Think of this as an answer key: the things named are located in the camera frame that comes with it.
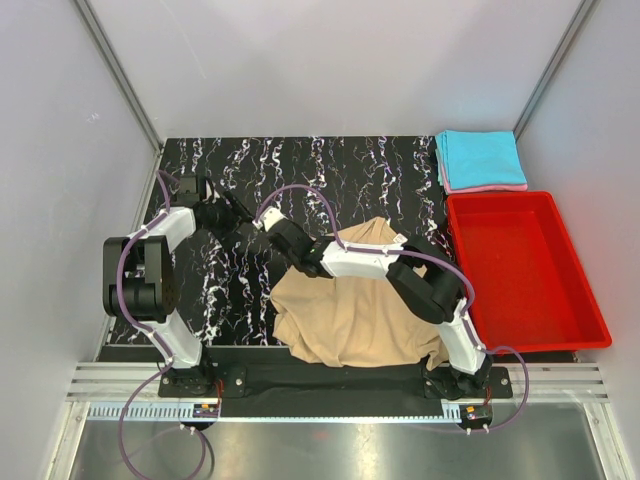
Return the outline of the beige t shirt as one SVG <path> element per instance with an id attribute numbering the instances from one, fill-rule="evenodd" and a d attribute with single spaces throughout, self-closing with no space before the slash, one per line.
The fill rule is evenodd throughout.
<path id="1" fill-rule="evenodd" d="M 382 279 L 310 278 L 291 267 L 272 288 L 273 336 L 292 356 L 329 367 L 374 368 L 449 359 L 436 327 Z"/>

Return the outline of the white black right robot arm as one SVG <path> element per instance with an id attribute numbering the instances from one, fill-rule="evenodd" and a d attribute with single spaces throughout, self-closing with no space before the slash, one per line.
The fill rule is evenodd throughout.
<path id="1" fill-rule="evenodd" d="M 275 207 L 262 208 L 254 224 L 275 250 L 310 278 L 387 281 L 411 313 L 436 327 L 448 351 L 449 372 L 430 380 L 441 397 L 472 397 L 489 387 L 493 360 L 469 316 L 475 289 L 427 241 L 413 237 L 372 245 L 348 242 L 338 235 L 314 239 Z"/>

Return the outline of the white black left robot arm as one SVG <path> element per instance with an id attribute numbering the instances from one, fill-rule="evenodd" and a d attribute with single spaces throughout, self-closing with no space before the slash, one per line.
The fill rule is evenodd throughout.
<path id="1" fill-rule="evenodd" d="M 203 396 L 216 385 L 213 361 L 178 312 L 172 254 L 200 230 L 222 242 L 253 220 L 229 191 L 218 194 L 210 178 L 180 179 L 158 171 L 163 207 L 148 223 L 103 244 L 102 301 L 106 314 L 124 319 L 160 352 L 163 384 Z"/>

